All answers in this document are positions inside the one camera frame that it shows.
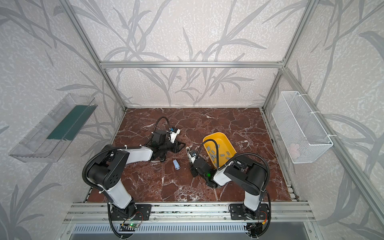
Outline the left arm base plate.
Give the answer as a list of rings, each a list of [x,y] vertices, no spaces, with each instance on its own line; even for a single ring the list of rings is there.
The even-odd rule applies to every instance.
[[[119,209],[114,205],[108,205],[108,207],[110,210],[109,218],[112,221],[148,221],[152,210],[150,204],[128,205],[125,209]]]

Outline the beige small stapler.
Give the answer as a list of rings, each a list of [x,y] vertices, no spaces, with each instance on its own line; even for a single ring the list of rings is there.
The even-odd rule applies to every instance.
[[[186,152],[187,152],[187,157],[188,157],[188,159],[191,161],[192,157],[191,157],[191,150],[190,150],[190,147],[186,147]]]

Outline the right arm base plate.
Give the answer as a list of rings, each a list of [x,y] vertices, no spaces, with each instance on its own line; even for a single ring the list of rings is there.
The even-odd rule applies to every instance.
[[[265,221],[268,219],[270,206],[268,204],[260,204],[259,207],[253,211],[246,208],[243,204],[230,204],[229,212],[232,220]]]

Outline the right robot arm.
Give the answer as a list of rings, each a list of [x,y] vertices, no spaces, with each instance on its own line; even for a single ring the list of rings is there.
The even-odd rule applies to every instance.
[[[202,177],[206,185],[213,189],[229,182],[237,184],[245,191],[240,215],[253,220],[258,217],[270,180],[269,164],[260,155],[235,154],[218,169],[212,168],[203,158],[195,157],[190,170],[193,177]]]

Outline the light blue stapler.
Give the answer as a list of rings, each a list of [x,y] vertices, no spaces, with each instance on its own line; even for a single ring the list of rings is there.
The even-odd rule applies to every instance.
[[[174,164],[176,170],[179,170],[181,168],[180,164],[178,163],[177,160],[173,160],[173,164]]]

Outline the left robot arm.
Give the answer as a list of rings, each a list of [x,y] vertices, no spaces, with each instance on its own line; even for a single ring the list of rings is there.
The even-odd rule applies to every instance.
[[[115,213],[124,219],[131,218],[137,208],[133,197],[121,181],[125,166],[156,159],[164,162],[167,152],[178,153],[186,146],[177,140],[180,132],[177,128],[154,131],[149,143],[138,147],[106,145],[85,164],[82,170],[83,181],[99,190],[113,205]]]

